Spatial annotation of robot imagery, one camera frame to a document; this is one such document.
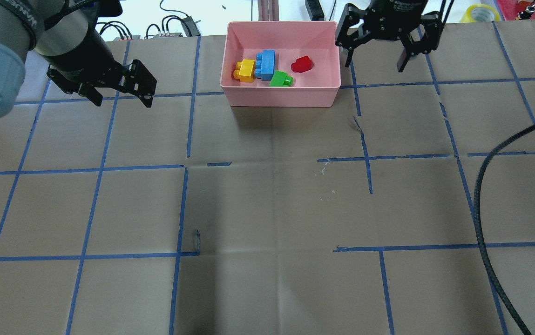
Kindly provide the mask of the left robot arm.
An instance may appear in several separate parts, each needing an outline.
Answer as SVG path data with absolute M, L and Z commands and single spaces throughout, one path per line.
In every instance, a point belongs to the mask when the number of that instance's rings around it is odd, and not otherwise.
M 99 89 L 111 88 L 151 107 L 154 76 L 140 60 L 118 62 L 95 29 L 98 18 L 122 13 L 118 0 L 0 0 L 0 118 L 16 103 L 32 50 L 48 62 L 48 78 L 66 94 L 100 106 Z

